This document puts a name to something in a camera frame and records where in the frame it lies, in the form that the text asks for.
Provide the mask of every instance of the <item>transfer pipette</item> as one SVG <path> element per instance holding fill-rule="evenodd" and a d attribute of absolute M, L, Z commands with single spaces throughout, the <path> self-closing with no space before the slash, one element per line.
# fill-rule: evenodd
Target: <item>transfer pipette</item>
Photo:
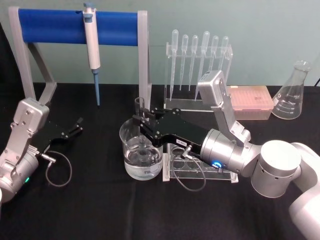
<path fill-rule="evenodd" d="M 204 61 L 205 61 L 206 52 L 207 52 L 207 49 L 208 49 L 209 38 L 210 38 L 210 32 L 205 31 L 205 32 L 203 33 L 203 36 L 202 36 L 201 59 L 200 59 L 200 67 L 199 67 L 198 78 L 197 78 L 196 87 L 195 87 L 194 100 L 197 99 L 197 95 L 198 95 L 198 92 L 199 92 L 198 82 L 200 81 L 200 78 L 201 78 L 201 76 L 202 76 L 202 71 L 203 71 L 203 69 L 204 69 Z"/>
<path fill-rule="evenodd" d="M 175 84 L 175 69 L 176 69 L 176 57 L 178 50 L 178 30 L 172 31 L 172 40 L 171 40 L 171 50 L 172 50 L 172 65 L 171 65 L 171 80 L 170 80 L 170 101 L 172 98 L 172 93 L 174 92 Z"/>
<path fill-rule="evenodd" d="M 212 68 L 214 66 L 214 60 L 216 57 L 216 51 L 218 48 L 218 42 L 219 42 L 219 37 L 218 36 L 213 36 L 212 38 L 212 43 L 211 43 L 211 59 L 209 62 L 209 69 L 208 71 L 212 71 Z"/>
<path fill-rule="evenodd" d="M 190 91 L 192 74 L 193 74 L 193 71 L 194 71 L 194 64 L 195 64 L 197 48 L 198 48 L 198 36 L 197 35 L 193 35 L 192 43 L 191 43 L 191 62 L 190 62 L 190 71 L 189 71 L 189 91 Z"/>
<path fill-rule="evenodd" d="M 220 58 L 220 62 L 219 62 L 219 70 L 222 69 L 222 64 L 224 63 L 228 43 L 229 43 L 229 38 L 227 36 L 224 36 L 222 39 L 222 43 L 221 43 L 221 50 L 220 50 L 221 58 Z"/>
<path fill-rule="evenodd" d="M 181 45 L 182 57 L 181 57 L 181 67 L 180 67 L 180 91 L 181 91 L 182 80 L 184 78 L 185 59 L 186 59 L 186 53 L 188 48 L 188 39 L 189 39 L 188 35 L 183 35 L 182 45 Z"/>

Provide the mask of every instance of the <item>black table surface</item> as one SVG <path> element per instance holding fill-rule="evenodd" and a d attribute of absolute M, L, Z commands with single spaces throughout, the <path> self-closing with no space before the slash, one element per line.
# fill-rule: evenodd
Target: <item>black table surface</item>
<path fill-rule="evenodd" d="M 35 85 L 41 92 L 43 85 Z M 278 87 L 269 87 L 273 96 Z M 0 150 L 7 144 L 17 104 L 14 87 L 0 85 Z M 163 106 L 163 86 L 152 87 L 152 106 Z M 301 194 L 290 184 L 285 195 L 265 198 L 249 178 L 239 183 L 209 180 L 204 190 L 186 191 L 162 174 L 137 181 L 126 173 L 119 129 L 134 113 L 136 85 L 101 85 L 97 109 L 92 84 L 59 84 L 49 119 L 69 127 L 83 117 L 83 134 L 64 146 L 73 176 L 56 188 L 45 179 L 47 162 L 18 194 L 2 205 L 0 239 L 4 240 L 303 240 L 291 222 L 288 208 Z M 269 140 L 300 142 L 320 153 L 320 88 L 305 87 L 302 114 L 294 120 L 240 121 L 253 144 Z M 183 117 L 204 128 L 216 128 L 213 113 L 184 112 Z M 66 180 L 68 168 L 53 166 L 52 180 Z M 201 180 L 186 180 L 196 188 Z"/>

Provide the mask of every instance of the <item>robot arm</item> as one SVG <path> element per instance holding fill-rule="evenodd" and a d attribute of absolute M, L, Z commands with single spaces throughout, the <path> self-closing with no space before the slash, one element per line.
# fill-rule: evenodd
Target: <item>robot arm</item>
<path fill-rule="evenodd" d="M 196 156 L 215 168 L 251 177 L 253 188 L 268 198 L 282 196 L 291 181 L 304 192 L 289 208 L 293 222 L 309 240 L 320 236 L 320 157 L 300 143 L 280 140 L 249 143 L 250 132 L 236 121 L 221 71 L 206 72 L 198 86 L 210 104 L 219 131 L 209 132 L 184 121 L 181 110 L 144 109 L 133 122 L 155 147 L 171 143 L 185 148 L 182 158 Z"/>
<path fill-rule="evenodd" d="M 47 120 L 49 108 L 32 98 L 19 102 L 5 150 L 0 155 L 2 201 L 11 200 L 38 167 L 38 150 L 30 145 L 32 137 Z"/>
<path fill-rule="evenodd" d="M 46 123 L 48 114 L 49 108 L 32 98 L 19 102 L 10 125 L 11 135 L 0 155 L 0 189 L 3 203 L 10 201 L 36 170 L 39 165 L 37 157 L 48 160 L 49 167 L 56 162 L 45 154 L 50 144 L 68 141 L 82 131 L 82 118 L 72 129 L 65 131 L 51 122 Z"/>

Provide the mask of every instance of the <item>micropipette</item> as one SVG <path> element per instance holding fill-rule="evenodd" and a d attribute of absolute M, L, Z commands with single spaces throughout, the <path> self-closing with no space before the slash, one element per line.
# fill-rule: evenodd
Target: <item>micropipette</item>
<path fill-rule="evenodd" d="M 190 91 L 192 74 L 193 74 L 193 71 L 194 71 L 194 64 L 195 64 L 197 48 L 198 48 L 198 36 L 197 35 L 193 35 L 192 43 L 191 43 L 191 62 L 190 62 L 190 71 L 189 71 L 189 91 Z"/>
<path fill-rule="evenodd" d="M 181 57 L 181 67 L 180 67 L 180 91 L 181 91 L 182 80 L 184 78 L 185 59 L 186 59 L 186 53 L 188 48 L 188 39 L 189 39 L 188 35 L 183 35 L 182 45 L 181 45 L 182 57 Z"/>
<path fill-rule="evenodd" d="M 86 46 L 88 51 L 89 66 L 93 73 L 96 104 L 100 106 L 100 94 L 99 94 L 99 79 L 98 73 L 100 68 L 100 55 L 99 55 L 99 42 L 98 42 L 98 30 L 96 11 L 93 4 L 86 2 L 83 4 L 85 10 L 83 13 L 83 22 L 85 30 Z"/>
<path fill-rule="evenodd" d="M 208 71 L 212 71 L 212 68 L 214 66 L 214 60 L 216 57 L 216 51 L 218 48 L 218 42 L 219 42 L 219 37 L 218 36 L 213 36 L 212 38 L 212 43 L 211 43 L 211 59 L 209 62 L 209 69 Z"/>
<path fill-rule="evenodd" d="M 224 36 L 222 39 L 222 43 L 221 43 L 221 58 L 220 58 L 220 62 L 219 62 L 219 70 L 222 69 L 222 64 L 224 63 L 224 59 L 225 59 L 225 54 L 227 51 L 227 47 L 228 47 L 228 43 L 229 43 L 229 38 L 227 36 Z"/>
<path fill-rule="evenodd" d="M 171 50 L 172 50 L 172 66 L 171 66 L 171 80 L 170 80 L 170 101 L 172 98 L 172 93 L 174 92 L 174 84 L 175 84 L 175 69 L 176 69 L 176 57 L 178 50 L 178 30 L 172 31 L 172 40 L 171 40 Z"/>
<path fill-rule="evenodd" d="M 202 36 L 202 44 L 201 44 L 201 59 L 200 59 L 200 67 L 199 67 L 199 73 L 198 73 L 198 79 L 196 82 L 196 87 L 195 87 L 195 96 L 194 96 L 194 100 L 197 99 L 197 95 L 199 93 L 199 89 L 198 89 L 198 82 L 202 76 L 202 71 L 204 69 L 204 61 L 205 61 L 205 57 L 206 57 L 206 51 L 208 49 L 208 43 L 209 43 L 209 38 L 210 38 L 210 32 L 205 31 L 203 33 Z"/>

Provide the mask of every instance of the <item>erlenmeyer flask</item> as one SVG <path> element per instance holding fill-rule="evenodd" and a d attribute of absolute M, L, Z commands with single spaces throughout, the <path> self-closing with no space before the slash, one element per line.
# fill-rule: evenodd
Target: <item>erlenmeyer flask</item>
<path fill-rule="evenodd" d="M 307 61 L 297 61 L 293 72 L 273 97 L 273 115 L 281 119 L 291 120 L 300 116 L 304 97 L 304 85 L 311 65 Z"/>

